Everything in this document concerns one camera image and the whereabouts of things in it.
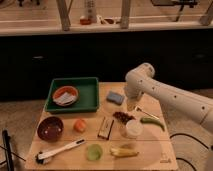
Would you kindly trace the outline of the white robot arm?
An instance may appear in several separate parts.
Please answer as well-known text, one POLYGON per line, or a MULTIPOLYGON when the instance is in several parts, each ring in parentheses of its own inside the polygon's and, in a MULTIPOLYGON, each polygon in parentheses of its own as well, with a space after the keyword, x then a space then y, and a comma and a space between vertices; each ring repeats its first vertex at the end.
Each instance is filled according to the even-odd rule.
POLYGON ((187 114, 213 134, 213 99, 156 81, 154 75, 155 69, 150 63, 130 70, 125 76, 126 96, 134 99, 143 93, 149 94, 187 114))

